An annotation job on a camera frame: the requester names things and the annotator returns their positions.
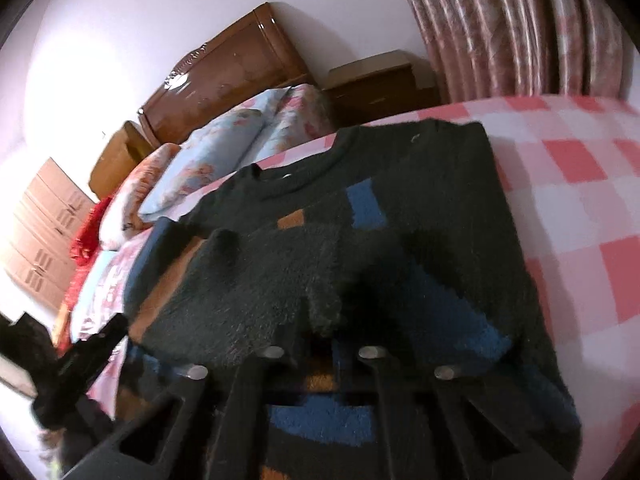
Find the wooden nightstand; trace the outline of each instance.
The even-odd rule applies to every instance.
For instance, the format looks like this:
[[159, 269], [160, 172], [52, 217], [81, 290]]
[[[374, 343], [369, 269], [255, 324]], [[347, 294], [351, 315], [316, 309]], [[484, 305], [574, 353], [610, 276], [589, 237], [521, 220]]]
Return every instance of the wooden nightstand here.
[[440, 104], [437, 88], [416, 88], [411, 62], [401, 50], [329, 70], [324, 91], [340, 126]]

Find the wooden wardrobe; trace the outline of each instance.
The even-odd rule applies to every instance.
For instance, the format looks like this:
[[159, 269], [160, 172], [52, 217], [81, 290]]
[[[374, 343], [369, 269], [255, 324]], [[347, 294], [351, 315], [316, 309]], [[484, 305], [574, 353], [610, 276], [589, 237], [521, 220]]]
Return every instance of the wooden wardrobe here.
[[34, 300], [57, 311], [76, 269], [69, 246], [94, 205], [52, 160], [12, 213], [2, 244], [6, 272]]

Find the curtain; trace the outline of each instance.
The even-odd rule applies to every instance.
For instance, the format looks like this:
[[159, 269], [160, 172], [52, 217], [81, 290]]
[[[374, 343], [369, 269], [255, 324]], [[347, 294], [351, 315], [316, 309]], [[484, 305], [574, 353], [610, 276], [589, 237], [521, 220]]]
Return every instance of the curtain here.
[[617, 97], [622, 26], [604, 0], [409, 0], [443, 102]]

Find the metal screw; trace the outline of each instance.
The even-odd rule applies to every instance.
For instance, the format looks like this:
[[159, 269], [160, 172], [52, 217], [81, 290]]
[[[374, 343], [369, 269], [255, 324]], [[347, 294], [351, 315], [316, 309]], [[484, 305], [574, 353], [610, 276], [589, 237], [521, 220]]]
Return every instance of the metal screw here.
[[460, 367], [456, 365], [438, 366], [433, 374], [441, 381], [450, 381], [460, 376]]
[[204, 366], [193, 365], [191, 368], [189, 368], [187, 377], [193, 381], [201, 381], [207, 376], [208, 373], [209, 371]]
[[279, 346], [267, 346], [264, 350], [258, 353], [261, 357], [267, 359], [280, 359], [284, 355], [284, 349]]
[[358, 350], [358, 355], [363, 359], [381, 359], [386, 357], [386, 348], [382, 346], [363, 346]]

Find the wooden headboard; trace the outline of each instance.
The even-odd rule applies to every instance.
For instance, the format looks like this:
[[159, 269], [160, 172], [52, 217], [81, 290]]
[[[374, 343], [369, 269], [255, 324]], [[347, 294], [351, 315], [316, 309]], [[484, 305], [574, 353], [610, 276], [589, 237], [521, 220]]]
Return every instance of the wooden headboard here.
[[184, 56], [138, 110], [156, 147], [180, 143], [196, 128], [267, 88], [313, 83], [296, 49], [262, 4]]

